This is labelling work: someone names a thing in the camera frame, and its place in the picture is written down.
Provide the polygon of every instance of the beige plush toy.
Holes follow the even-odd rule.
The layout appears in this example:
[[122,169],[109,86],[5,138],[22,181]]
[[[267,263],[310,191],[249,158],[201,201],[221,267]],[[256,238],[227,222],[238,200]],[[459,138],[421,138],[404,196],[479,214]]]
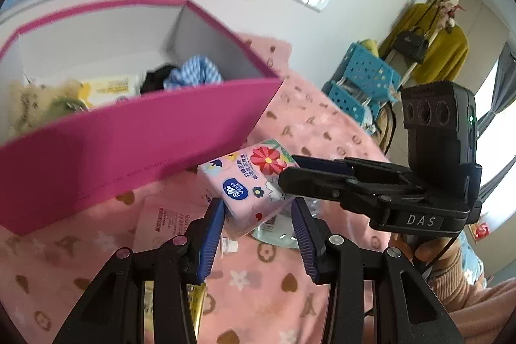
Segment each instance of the beige plush toy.
[[52,101],[60,98],[77,99],[81,83],[66,80],[60,86],[23,85],[13,81],[10,85],[9,137],[26,133],[45,122],[45,114]]

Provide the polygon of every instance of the checkered cloth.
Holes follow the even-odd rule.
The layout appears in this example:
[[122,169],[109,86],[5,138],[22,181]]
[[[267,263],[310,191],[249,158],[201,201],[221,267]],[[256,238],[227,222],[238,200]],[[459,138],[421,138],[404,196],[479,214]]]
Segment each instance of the checkered cloth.
[[163,81],[165,90],[176,90],[184,86],[198,86],[206,83],[221,83],[219,69],[206,56],[197,55],[187,60],[180,69],[172,69]]

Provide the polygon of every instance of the pink storage box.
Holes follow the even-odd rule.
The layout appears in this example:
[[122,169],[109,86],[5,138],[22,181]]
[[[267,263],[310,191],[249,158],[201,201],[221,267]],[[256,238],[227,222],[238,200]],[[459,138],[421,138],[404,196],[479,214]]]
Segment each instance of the pink storage box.
[[[144,73],[202,54],[225,82],[146,94],[6,141],[12,80]],[[281,80],[189,0],[109,0],[57,11],[0,48],[0,224],[37,230],[238,149]]]
[[229,153],[199,166],[199,187],[209,202],[221,197],[225,203],[224,229],[237,239],[288,206],[278,177],[296,161],[274,139]]

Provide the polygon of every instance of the gold packet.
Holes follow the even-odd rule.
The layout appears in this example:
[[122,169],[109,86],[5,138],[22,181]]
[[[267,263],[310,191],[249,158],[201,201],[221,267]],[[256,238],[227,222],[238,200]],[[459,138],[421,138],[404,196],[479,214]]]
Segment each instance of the gold packet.
[[[199,337],[199,328],[201,327],[202,310],[204,307],[204,299],[206,297],[206,283],[200,286],[186,285],[188,290],[188,302],[190,303],[190,314],[192,315],[193,330],[195,337]],[[154,317],[153,317],[153,296],[154,282],[145,282],[144,296],[144,330],[145,334],[154,335]]]

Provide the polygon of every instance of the black handbag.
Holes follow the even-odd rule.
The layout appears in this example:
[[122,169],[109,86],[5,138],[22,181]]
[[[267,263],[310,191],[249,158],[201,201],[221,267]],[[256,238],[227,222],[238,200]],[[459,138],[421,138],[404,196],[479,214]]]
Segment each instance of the black handbag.
[[411,62],[422,64],[428,50],[428,40],[424,35],[416,34],[419,27],[411,31],[402,31],[394,41],[393,49]]

